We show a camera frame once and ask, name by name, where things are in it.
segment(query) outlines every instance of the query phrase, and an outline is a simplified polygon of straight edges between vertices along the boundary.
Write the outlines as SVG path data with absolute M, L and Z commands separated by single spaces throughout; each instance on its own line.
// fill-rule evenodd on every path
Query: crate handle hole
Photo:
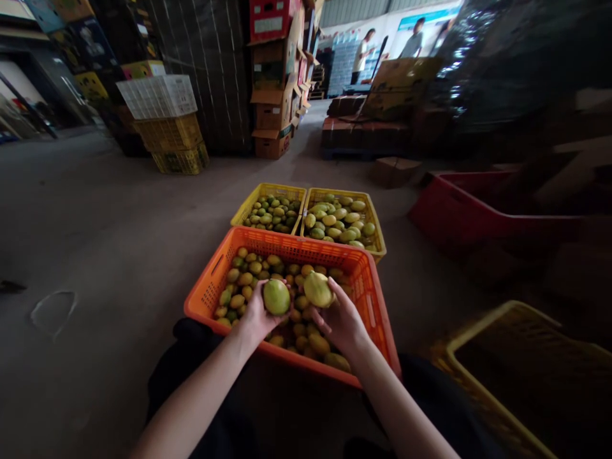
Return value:
M 370 293 L 365 295 L 365 302 L 368 305 L 368 313 L 370 314 L 370 326 L 376 327 L 376 316 L 374 315 L 374 306 L 372 305 L 372 295 Z
M 219 255 L 219 259 L 217 260 L 217 263 L 215 264 L 215 267 L 212 269 L 212 273 L 211 275 L 215 274 L 215 271 L 217 270 L 217 268 L 219 267 L 219 263 L 221 263 L 221 260 L 223 260 L 223 255 Z

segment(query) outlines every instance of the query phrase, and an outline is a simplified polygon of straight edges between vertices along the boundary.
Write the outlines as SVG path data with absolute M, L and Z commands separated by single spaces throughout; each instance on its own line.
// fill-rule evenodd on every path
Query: red plastic crate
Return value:
M 300 0 L 250 0 L 251 43 L 276 40 L 289 34 Z
M 225 336 L 231 331 L 231 328 L 214 319 L 214 312 L 219 305 L 219 295 L 227 284 L 226 275 L 231 269 L 231 260 L 240 247 L 246 247 L 249 252 L 255 252 L 262 256 L 278 255 L 285 263 L 310 263 L 311 265 L 342 269 L 353 289 L 353 293 L 350 295 L 351 300 L 357 307 L 370 338 L 380 349 L 397 377 L 402 378 L 402 369 L 400 368 L 393 332 L 382 296 L 383 292 L 376 271 L 376 264 L 372 255 L 367 251 L 350 245 L 235 226 L 225 236 L 185 300 L 184 310 L 187 317 L 208 325 L 213 332 L 220 335 Z M 329 367 L 303 355 L 292 353 L 287 349 L 273 346 L 268 342 L 260 343 L 258 351 L 278 358 L 294 367 L 361 388 L 359 380 L 352 374 Z
M 572 240 L 582 217 L 509 215 L 474 196 L 486 194 L 512 172 L 440 174 L 421 193 L 409 219 L 442 252 L 460 256 L 490 239 L 529 237 L 542 241 Z

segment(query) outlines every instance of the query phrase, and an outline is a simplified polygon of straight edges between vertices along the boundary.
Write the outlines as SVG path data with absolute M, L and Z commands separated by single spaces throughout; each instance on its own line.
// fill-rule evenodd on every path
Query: pallet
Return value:
M 308 100 L 321 100 L 325 98 L 325 91 L 310 91 Z
M 402 150 L 362 150 L 348 148 L 321 149 L 321 157 L 325 161 L 334 159 L 354 159 L 357 161 L 374 161 L 381 157 L 398 156 L 404 157 L 406 153 Z

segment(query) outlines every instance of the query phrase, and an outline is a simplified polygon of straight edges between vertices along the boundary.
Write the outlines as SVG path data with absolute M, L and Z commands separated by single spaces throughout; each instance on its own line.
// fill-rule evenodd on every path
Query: plastic crate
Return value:
M 296 188 L 288 185 L 277 185 L 277 184 L 259 184 L 257 188 L 249 195 L 249 197 L 241 204 L 238 212 L 234 215 L 234 218 L 229 222 L 232 226 L 242 226 L 246 218 L 251 214 L 253 204 L 262 196 L 268 196 L 273 194 L 274 196 L 280 196 L 281 198 L 287 198 L 289 201 L 299 201 L 300 210 L 297 211 L 298 219 L 295 221 L 295 225 L 291 229 L 291 234 L 294 235 L 300 228 L 300 218 L 302 210 L 304 209 L 304 199 L 306 198 L 306 188 Z
M 151 152 L 161 173 L 197 175 L 208 167 L 209 159 L 204 142 L 189 150 Z
M 478 358 L 461 354 L 470 346 L 479 350 Z M 486 424 L 517 457 L 556 458 L 547 439 L 557 443 L 557 454 L 567 455 L 566 448 L 558 446 L 559 437 L 582 449 L 585 454 L 578 457 L 595 457 L 598 455 L 590 455 L 583 448 L 601 446 L 606 441 L 576 436 L 609 423 L 612 354 L 568 338 L 561 333 L 559 323 L 524 303 L 507 302 L 439 342 L 432 349 L 432 361 L 467 392 Z M 500 384 L 509 386 L 507 391 L 522 399 L 524 410 L 513 402 L 513 412 L 495 397 L 491 391 L 499 391 Z M 550 411 L 558 414 L 551 417 Z M 564 429 L 562 433 L 551 426 L 551 432 L 544 432 L 541 422 L 534 424 L 534 413 L 545 417 L 547 427 L 555 418 L 574 420 L 583 427 L 569 433 Z M 525 426 L 526 421 L 538 427 L 539 437 Z
M 473 246 L 492 238 L 572 240 L 581 217 L 504 214 L 474 196 L 485 195 L 510 174 L 511 171 L 440 174 L 421 193 L 408 217 L 451 256 L 468 253 Z
M 117 82 L 135 119 L 172 118 L 197 112 L 189 75 L 159 75 Z
M 374 204 L 370 199 L 370 195 L 367 193 L 359 193 L 357 191 L 334 190 L 327 188 L 310 188 L 308 190 L 308 196 L 306 197 L 304 210 L 302 212 L 302 226 L 300 228 L 300 236 L 305 236 L 304 217 L 308 214 L 308 209 L 314 206 L 315 203 L 323 201 L 323 197 L 326 194 L 333 194 L 336 198 L 345 196 L 347 198 L 353 198 L 353 200 L 360 200 L 365 202 L 365 209 L 363 210 L 363 212 L 358 213 L 361 215 L 362 220 L 364 220 L 365 222 L 372 222 L 376 226 L 376 231 L 372 235 L 372 240 L 374 241 L 376 247 L 379 250 L 377 252 L 369 253 L 372 254 L 372 257 L 374 257 L 374 261 L 378 265 L 378 263 L 380 263 L 383 257 L 387 254 L 387 246 L 384 244 L 383 229 L 381 228 L 381 223 L 379 222 L 378 216 L 376 215 Z
M 246 247 L 249 252 L 262 256 L 278 255 L 285 263 L 310 263 L 342 269 L 349 277 L 353 288 L 351 299 L 357 306 L 370 338 L 394 373 L 401 378 L 397 350 L 374 260 L 368 252 L 350 245 L 304 239 L 244 226 L 231 228 L 185 300 L 184 309 L 188 317 L 208 325 L 220 335 L 230 332 L 231 329 L 218 323 L 213 314 L 219 304 L 219 295 L 226 286 L 231 260 L 240 247 Z M 337 379 L 357 388 L 361 387 L 355 376 L 286 349 L 267 342 L 262 342 L 258 349 L 292 366 Z
M 188 150 L 202 142 L 195 113 L 178 118 L 136 121 L 133 126 L 150 152 Z

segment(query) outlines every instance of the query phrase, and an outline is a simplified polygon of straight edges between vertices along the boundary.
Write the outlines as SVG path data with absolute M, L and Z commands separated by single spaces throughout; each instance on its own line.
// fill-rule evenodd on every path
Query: cardboard box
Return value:
M 299 56 L 298 85 L 301 86 L 306 82 L 306 67 L 308 66 L 308 60 L 306 59 L 306 55 L 302 52 L 301 49 L 297 48 L 297 51 Z
M 115 105 L 115 112 L 129 134 L 138 134 L 134 129 L 134 117 L 127 105 Z
M 327 114 L 330 117 L 345 117 L 354 115 L 361 110 L 366 96 L 340 96 L 331 100 Z
M 285 89 L 288 75 L 297 72 L 295 62 L 302 21 L 303 16 L 297 14 L 287 38 L 252 47 L 253 89 Z
M 444 108 L 430 104 L 417 107 L 412 116 L 411 146 L 420 151 L 433 150 L 444 139 L 452 118 Z
M 70 29 L 61 29 L 50 33 L 49 39 L 64 58 L 64 63 L 73 75 L 92 70 L 87 55 L 81 53 L 81 48 L 77 46 L 77 37 Z
M 66 24 L 58 14 L 51 0 L 24 0 L 42 31 L 46 34 L 64 29 Z
M 90 68 L 102 70 L 119 65 L 96 18 L 81 19 L 68 27 L 76 37 L 81 54 L 89 61 Z
M 379 158 L 370 171 L 370 178 L 384 188 L 399 188 L 408 183 L 420 165 L 420 161 L 397 156 Z
M 250 0 L 251 44 L 285 38 L 300 0 Z
M 87 0 L 51 0 L 65 23 L 94 16 L 94 10 Z
M 119 64 L 161 59 L 149 14 L 137 3 L 96 0 L 94 10 Z
M 545 182 L 535 193 L 535 200 L 544 207 L 556 206 L 595 180 L 595 168 L 612 164 L 608 148 L 580 152 L 567 165 Z
M 255 156 L 264 159 L 279 159 L 289 150 L 292 125 L 280 131 L 274 129 L 255 129 Z
M 382 62 L 363 113 L 379 120 L 407 119 L 441 65 L 442 59 L 438 57 Z
M 75 75 L 75 80 L 85 99 L 92 103 L 94 107 L 96 102 L 107 99 L 118 105 L 125 105 L 126 102 L 123 100 L 117 84 L 115 84 L 117 77 L 116 73 L 109 75 L 107 73 L 90 71 Z
M 303 47 L 304 52 L 313 52 L 315 50 L 312 49 L 312 44 L 314 42 L 314 8 L 309 8 L 306 10 L 304 17 L 304 39 L 303 39 Z
M 106 88 L 98 78 L 96 72 L 85 72 L 75 75 L 78 88 L 88 101 L 108 99 Z
M 555 122 L 577 114 L 612 112 L 612 89 L 584 88 L 545 109 L 542 119 Z
M 251 103 L 255 106 L 255 128 L 280 130 L 287 126 L 293 118 L 293 100 L 299 99 L 296 88 L 297 76 L 290 74 L 284 91 L 277 89 L 253 91 Z
M 321 134 L 323 148 L 353 149 L 361 147 L 363 129 L 355 123 L 326 118 Z
M 405 150 L 410 137 L 407 124 L 370 121 L 362 125 L 361 146 L 369 150 Z
M 166 74 L 166 68 L 162 61 L 140 61 L 124 64 L 121 66 L 126 80 L 137 80 L 139 78 L 157 77 Z

